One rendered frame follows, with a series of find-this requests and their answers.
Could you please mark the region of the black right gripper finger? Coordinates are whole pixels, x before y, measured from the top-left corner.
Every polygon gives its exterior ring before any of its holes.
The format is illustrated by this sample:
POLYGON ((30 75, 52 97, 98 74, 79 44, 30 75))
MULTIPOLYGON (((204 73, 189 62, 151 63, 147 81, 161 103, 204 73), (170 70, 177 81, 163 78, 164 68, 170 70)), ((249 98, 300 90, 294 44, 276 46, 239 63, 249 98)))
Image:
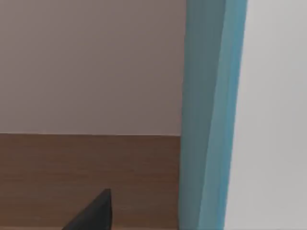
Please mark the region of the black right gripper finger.
POLYGON ((111 189, 104 189, 88 206, 77 214, 62 230, 111 230, 111 189))

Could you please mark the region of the light blue rack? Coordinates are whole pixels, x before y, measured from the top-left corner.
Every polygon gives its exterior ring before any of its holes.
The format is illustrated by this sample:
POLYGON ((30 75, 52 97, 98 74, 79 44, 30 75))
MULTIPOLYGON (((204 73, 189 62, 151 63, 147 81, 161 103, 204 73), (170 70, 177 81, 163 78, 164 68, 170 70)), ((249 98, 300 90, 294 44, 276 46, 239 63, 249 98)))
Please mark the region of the light blue rack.
POLYGON ((248 0, 187 0, 178 230, 223 230, 248 0))

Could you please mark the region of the wooden panel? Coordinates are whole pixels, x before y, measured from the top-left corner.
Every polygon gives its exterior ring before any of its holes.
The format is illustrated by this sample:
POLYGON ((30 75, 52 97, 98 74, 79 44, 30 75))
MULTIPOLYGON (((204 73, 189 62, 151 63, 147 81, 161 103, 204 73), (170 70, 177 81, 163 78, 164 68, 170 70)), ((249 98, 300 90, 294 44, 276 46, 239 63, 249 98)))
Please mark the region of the wooden panel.
POLYGON ((62 227, 111 189, 118 227, 176 229, 176 136, 0 134, 0 226, 62 227))

